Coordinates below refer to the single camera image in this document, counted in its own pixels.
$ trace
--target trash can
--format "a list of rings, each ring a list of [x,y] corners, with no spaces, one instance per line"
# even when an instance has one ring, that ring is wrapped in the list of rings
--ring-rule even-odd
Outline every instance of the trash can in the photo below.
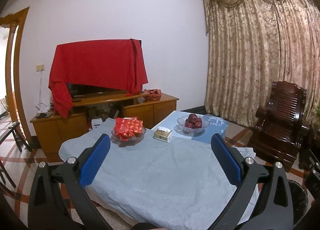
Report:
[[[308,192],[294,181],[288,180],[293,204],[293,225],[295,226],[308,209]]]

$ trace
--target wall outlet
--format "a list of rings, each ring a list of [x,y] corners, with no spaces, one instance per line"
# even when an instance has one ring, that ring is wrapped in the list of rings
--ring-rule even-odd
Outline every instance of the wall outlet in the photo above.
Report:
[[[36,72],[44,71],[44,64],[36,66]]]

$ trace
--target silver bolt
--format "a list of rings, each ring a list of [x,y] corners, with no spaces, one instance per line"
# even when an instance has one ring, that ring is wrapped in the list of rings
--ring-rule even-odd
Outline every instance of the silver bolt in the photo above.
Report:
[[[281,169],[282,168],[282,163],[281,162],[276,162],[276,167],[278,168],[278,169]]]
[[[245,162],[248,163],[248,164],[253,164],[254,159],[252,159],[251,157],[247,157],[247,158],[245,159]]]
[[[68,160],[67,160],[67,162],[69,163],[69,164],[74,164],[75,162],[76,162],[76,158],[75,157],[70,157]]]
[[[46,165],[45,161],[42,161],[42,162],[39,163],[38,166],[39,166],[40,168],[44,168],[45,165]]]

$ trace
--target cabinet door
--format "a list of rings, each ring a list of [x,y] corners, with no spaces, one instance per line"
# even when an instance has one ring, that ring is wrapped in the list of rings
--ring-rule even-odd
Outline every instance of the cabinet door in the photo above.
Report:
[[[126,117],[137,116],[139,120],[143,121],[143,126],[148,129],[151,129],[155,125],[154,119],[153,119],[153,105],[126,109],[125,116]]]
[[[155,103],[154,104],[154,116],[155,125],[160,123],[164,118],[170,115],[174,110],[177,109],[177,102],[166,102],[166,103]]]
[[[33,124],[44,153],[57,153],[63,143],[56,121]]]
[[[57,125],[63,142],[80,137],[88,132],[85,116],[59,119]]]

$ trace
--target apple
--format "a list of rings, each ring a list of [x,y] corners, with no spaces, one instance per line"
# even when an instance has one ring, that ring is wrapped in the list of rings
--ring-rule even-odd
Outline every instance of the apple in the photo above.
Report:
[[[202,123],[196,122],[196,123],[193,125],[193,129],[198,129],[198,128],[202,128]]]
[[[196,123],[198,121],[198,117],[196,114],[190,114],[188,119],[190,123]]]
[[[193,123],[186,122],[184,126],[193,129]]]

